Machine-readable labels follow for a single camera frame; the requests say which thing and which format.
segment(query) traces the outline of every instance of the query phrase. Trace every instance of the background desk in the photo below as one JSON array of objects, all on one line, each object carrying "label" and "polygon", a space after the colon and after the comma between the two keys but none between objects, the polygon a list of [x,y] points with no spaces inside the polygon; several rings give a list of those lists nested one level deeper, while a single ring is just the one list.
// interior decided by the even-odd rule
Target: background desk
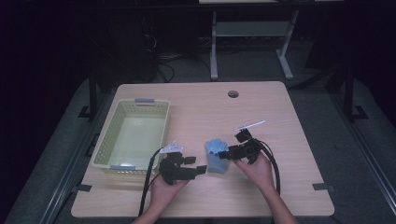
[{"label": "background desk", "polygon": [[[230,98],[228,91],[238,91]],[[220,138],[237,144],[234,127],[260,119],[250,128],[254,137],[274,152],[280,171],[281,196],[295,216],[330,216],[332,201],[327,190],[314,190],[322,177],[305,139],[285,86],[281,82],[231,82],[191,84],[121,85],[109,109],[105,127],[119,99],[163,98],[171,102],[168,143],[177,140],[184,156],[196,156],[205,165],[205,142]],[[136,217],[143,181],[107,175],[91,165],[74,202],[75,217]],[[163,217],[265,217],[270,210],[259,191],[229,163],[225,175],[198,175],[163,212]]]}]

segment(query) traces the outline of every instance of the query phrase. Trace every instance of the gray carpet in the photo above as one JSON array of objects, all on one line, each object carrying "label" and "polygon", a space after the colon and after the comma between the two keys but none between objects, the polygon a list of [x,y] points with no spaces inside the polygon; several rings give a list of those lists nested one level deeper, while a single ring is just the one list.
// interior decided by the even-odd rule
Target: gray carpet
[{"label": "gray carpet", "polygon": [[[295,71],[295,79],[292,81],[287,81],[283,77],[276,55],[271,48],[267,51],[220,54],[219,81],[279,80],[288,87],[293,86],[317,72],[304,69],[309,48],[309,42],[294,42],[290,45],[288,59],[291,70]],[[176,72],[172,82],[210,81],[207,69],[208,54],[200,54],[197,58],[167,63]],[[167,69],[162,67],[163,72],[171,76],[171,71]],[[351,132],[350,124],[337,105],[337,99],[342,93],[338,95],[327,93],[324,90],[326,81],[327,79],[323,78],[306,90],[290,91],[290,98],[323,179],[332,187],[330,195],[335,213],[331,217],[298,217],[298,219],[301,223],[396,223],[396,216],[376,184],[359,144]],[[157,77],[154,82],[163,81]],[[356,82],[355,87],[355,103],[363,107],[369,119],[357,120],[354,125],[359,128],[389,180],[395,184],[396,165],[392,161],[396,153],[395,129],[376,106],[370,92],[359,82]],[[64,172],[70,168],[71,163],[75,164],[76,168],[72,170],[70,176],[67,176],[69,182],[62,197],[64,206],[55,209],[59,210],[59,214],[55,216],[53,223],[130,223],[132,221],[131,218],[76,218],[70,214],[76,197],[72,188],[83,177],[90,159],[84,156],[85,151],[89,148],[94,135],[101,130],[114,92],[101,93],[99,96],[99,111],[95,120],[88,122],[88,119],[78,118],[80,109],[89,104],[88,82],[81,84],[10,212],[7,223],[39,223],[51,202],[53,193],[65,178]],[[160,219],[158,223],[207,223],[208,221],[270,223],[271,219]]]}]

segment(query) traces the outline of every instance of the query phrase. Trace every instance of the dark floor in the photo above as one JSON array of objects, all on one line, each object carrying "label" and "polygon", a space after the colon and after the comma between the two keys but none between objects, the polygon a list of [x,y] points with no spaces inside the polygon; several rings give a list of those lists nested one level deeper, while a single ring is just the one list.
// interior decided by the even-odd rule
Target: dark floor
[{"label": "dark floor", "polygon": [[[84,155],[79,156],[79,150],[85,151],[94,135],[100,132],[106,110],[114,95],[113,88],[117,85],[142,81],[210,81],[209,39],[207,36],[192,41],[187,38],[180,45],[165,39],[162,45],[157,46],[156,51],[161,59],[159,71],[148,72],[145,77],[152,78],[142,79],[140,76],[130,76],[129,73],[131,70],[141,69],[139,66],[126,63],[128,60],[123,62],[123,57],[114,57],[116,53],[125,52],[108,50],[106,40],[109,37],[101,29],[92,28],[93,36],[97,37],[94,40],[81,41],[76,35],[82,29],[76,25],[78,18],[62,16],[56,10],[50,11],[41,7],[31,9],[26,4],[29,3],[19,5],[19,10],[14,11],[14,14],[8,12],[9,18],[13,18],[19,26],[7,27],[9,33],[5,38],[8,45],[2,48],[2,62],[7,65],[2,69],[9,74],[1,83],[2,96],[5,96],[2,107],[7,108],[6,114],[2,116],[2,133],[9,133],[5,135],[7,139],[2,135],[2,142],[8,148],[2,151],[5,153],[2,157],[16,158],[17,161],[6,163],[7,168],[2,168],[2,176],[9,182],[5,186],[8,194],[2,194],[2,207],[5,207],[2,211],[9,211],[10,205],[14,204],[7,223],[40,223],[46,220],[49,223],[129,223],[132,220],[130,217],[81,219],[71,216],[70,209],[75,193],[70,191],[82,178],[89,161]],[[44,22],[48,17],[52,21]],[[49,35],[42,35],[49,30]],[[306,34],[311,33],[304,32],[304,29],[296,30],[287,54],[295,75],[293,80],[284,78],[276,58],[275,49],[282,43],[282,38],[221,39],[218,81],[277,80],[284,82],[287,87],[302,83],[323,70],[312,68],[315,66],[305,66],[311,60],[310,52],[314,46],[314,37],[307,37]],[[150,46],[154,46],[151,37],[148,39]],[[128,39],[119,41],[118,44],[124,46],[123,41],[128,42]],[[373,48],[366,49],[373,53]],[[386,64],[375,71],[385,74],[390,66],[392,65]],[[93,121],[78,118],[81,108],[89,104],[87,74],[90,72],[97,75],[100,92],[98,114]],[[387,109],[389,104],[394,105],[393,94],[389,95],[387,102],[382,98],[378,100],[378,88],[373,90],[376,82],[367,84],[367,76],[362,75],[362,69],[356,72],[358,79],[355,80],[353,103],[362,106],[368,119],[349,122],[342,111],[344,88],[336,93],[328,93],[325,88],[333,73],[303,90],[289,91],[323,179],[334,188],[330,192],[335,207],[334,215],[299,217],[301,223],[396,222],[395,213],[371,168],[372,161],[365,156],[365,149],[369,148],[389,183],[396,186],[396,165],[393,162],[393,158],[396,158],[396,130],[392,124],[394,117],[389,116],[391,111]],[[384,92],[389,92],[388,88],[384,86]],[[12,115],[14,119],[5,119],[6,115]],[[20,174],[20,178],[14,178],[15,171]],[[61,192],[62,196],[61,201],[53,205],[50,202],[52,197],[56,198],[55,192]],[[212,221],[269,223],[270,219],[219,218]],[[174,222],[173,219],[159,221]],[[203,223],[204,220],[178,219],[177,222]]]}]

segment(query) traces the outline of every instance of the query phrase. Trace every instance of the person's right arm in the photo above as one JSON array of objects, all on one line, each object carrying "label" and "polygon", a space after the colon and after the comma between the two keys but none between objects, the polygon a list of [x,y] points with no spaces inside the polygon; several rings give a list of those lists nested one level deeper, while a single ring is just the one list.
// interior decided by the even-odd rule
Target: person's right arm
[{"label": "person's right arm", "polygon": [[276,192],[271,162],[262,153],[259,153],[259,157],[253,164],[247,164],[243,161],[234,162],[262,193],[271,209],[276,224],[298,223],[285,202]]}]

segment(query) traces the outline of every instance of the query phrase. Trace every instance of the yellow basket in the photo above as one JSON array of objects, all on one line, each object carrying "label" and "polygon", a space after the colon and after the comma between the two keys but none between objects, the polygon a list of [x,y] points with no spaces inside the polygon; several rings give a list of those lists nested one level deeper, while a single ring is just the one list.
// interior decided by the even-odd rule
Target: yellow basket
[{"label": "yellow basket", "polygon": [[[107,173],[145,175],[154,152],[164,146],[169,101],[122,99],[98,142],[92,166]],[[153,170],[157,168],[157,155]]]}]

